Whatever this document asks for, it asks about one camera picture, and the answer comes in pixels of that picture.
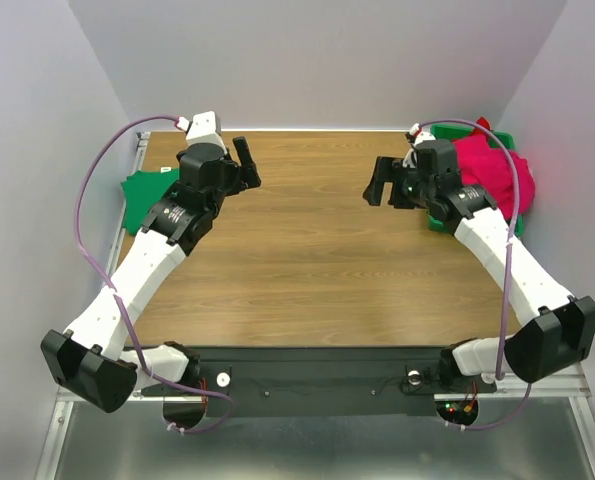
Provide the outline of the pink t shirt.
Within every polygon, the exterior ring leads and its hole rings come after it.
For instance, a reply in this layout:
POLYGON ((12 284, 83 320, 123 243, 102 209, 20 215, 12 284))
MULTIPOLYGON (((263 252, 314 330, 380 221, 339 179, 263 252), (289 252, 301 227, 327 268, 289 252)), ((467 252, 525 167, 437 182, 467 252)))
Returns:
MULTIPOLYGON (((478 184, 494 198, 509 221, 514 205, 513 176, 506 156, 492 148, 484 135, 467 136, 453 142, 464 185, 478 184)), ((535 196, 535 182, 527 161, 510 150, 519 180, 519 213, 526 212, 535 196)))

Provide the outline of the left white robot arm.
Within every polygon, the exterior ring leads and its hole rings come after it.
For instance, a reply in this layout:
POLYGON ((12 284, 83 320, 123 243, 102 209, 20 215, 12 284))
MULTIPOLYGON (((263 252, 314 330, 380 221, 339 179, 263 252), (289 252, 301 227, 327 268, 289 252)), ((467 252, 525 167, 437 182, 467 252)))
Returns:
POLYGON ((190 348, 124 345, 157 289, 211 230, 224 199, 260 186, 247 140, 233 144, 229 152, 195 141, 178 153, 178 180, 151 207, 122 263, 64 332, 46 333, 40 349, 59 386, 106 413, 145 387, 168 384, 179 394, 200 387, 199 356, 190 348))

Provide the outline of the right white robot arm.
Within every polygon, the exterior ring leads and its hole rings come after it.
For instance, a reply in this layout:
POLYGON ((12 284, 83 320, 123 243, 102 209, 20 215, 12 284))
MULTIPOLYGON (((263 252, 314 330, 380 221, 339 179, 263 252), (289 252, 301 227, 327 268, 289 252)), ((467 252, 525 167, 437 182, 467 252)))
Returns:
POLYGON ((509 226, 484 187, 466 185, 454 145, 423 141, 404 158, 380 156, 363 198, 381 203, 386 184, 389 205, 423 208, 482 264, 503 292, 520 329, 504 338, 474 339, 450 348, 437 366, 440 384, 459 390, 473 376, 512 373, 533 384, 585 360, 595 335, 595 301, 577 297, 558 283, 510 235, 509 226))

